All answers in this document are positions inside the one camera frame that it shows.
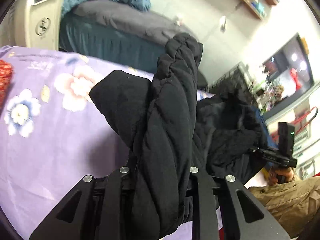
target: purple bedsheet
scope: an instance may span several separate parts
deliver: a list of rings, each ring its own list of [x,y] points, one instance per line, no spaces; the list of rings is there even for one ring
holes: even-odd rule
[[[28,239],[84,175],[106,176],[126,163],[129,149],[88,97],[92,86],[117,69],[150,80],[153,74],[22,47],[3,47],[0,58],[14,67],[0,118],[0,206]],[[190,223],[182,225],[174,238],[189,240],[190,232]]]

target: brown jacket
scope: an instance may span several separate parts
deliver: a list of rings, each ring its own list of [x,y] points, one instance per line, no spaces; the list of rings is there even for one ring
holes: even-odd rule
[[[320,177],[249,190],[291,238],[299,236],[320,207]]]

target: silver screw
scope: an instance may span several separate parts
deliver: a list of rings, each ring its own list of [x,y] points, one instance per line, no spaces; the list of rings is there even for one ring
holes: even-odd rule
[[[190,172],[191,173],[197,173],[199,169],[197,167],[190,167]]]
[[[236,180],[236,178],[232,175],[227,175],[226,176],[226,180],[229,181],[229,182],[234,182]]]
[[[120,168],[121,173],[127,173],[128,171],[129,171],[129,168],[126,166]]]
[[[91,175],[86,175],[86,176],[83,177],[83,181],[84,181],[84,182],[90,182],[92,179],[93,179],[93,178],[92,178]]]

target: black puffer jacket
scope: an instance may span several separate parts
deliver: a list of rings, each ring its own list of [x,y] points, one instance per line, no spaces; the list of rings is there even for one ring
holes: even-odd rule
[[[202,49],[188,34],[178,34],[159,57],[152,82],[114,71],[90,92],[139,160],[131,239],[160,239],[192,219],[192,203],[185,197],[192,163],[207,166],[213,175],[234,174],[242,182],[263,166],[246,153],[263,136],[248,106],[237,96],[197,104]]]

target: red patterned fabric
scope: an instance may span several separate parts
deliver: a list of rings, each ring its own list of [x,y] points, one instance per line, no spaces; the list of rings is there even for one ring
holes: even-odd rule
[[[0,59],[0,109],[3,106],[3,102],[10,85],[12,78],[13,68],[12,66]]]

